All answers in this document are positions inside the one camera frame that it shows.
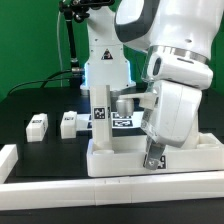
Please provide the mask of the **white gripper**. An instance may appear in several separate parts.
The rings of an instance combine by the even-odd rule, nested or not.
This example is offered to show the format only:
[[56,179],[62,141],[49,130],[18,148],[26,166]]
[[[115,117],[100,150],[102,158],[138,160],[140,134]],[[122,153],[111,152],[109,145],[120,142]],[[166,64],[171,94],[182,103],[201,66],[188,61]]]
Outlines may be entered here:
[[144,110],[141,129],[149,136],[143,166],[149,170],[158,168],[165,145],[180,148],[192,128],[202,91],[165,80],[152,86],[156,95],[154,109]]

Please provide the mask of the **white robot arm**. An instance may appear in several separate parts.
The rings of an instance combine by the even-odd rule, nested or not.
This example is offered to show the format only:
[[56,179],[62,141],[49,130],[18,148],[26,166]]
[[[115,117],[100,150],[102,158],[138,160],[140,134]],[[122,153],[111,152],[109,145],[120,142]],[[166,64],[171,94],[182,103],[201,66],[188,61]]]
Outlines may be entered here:
[[221,170],[219,148],[190,144],[202,91],[213,72],[207,65],[224,14],[224,0],[122,0],[115,32],[126,46],[145,51],[141,129],[147,134],[144,167],[156,170],[173,148],[177,170]]

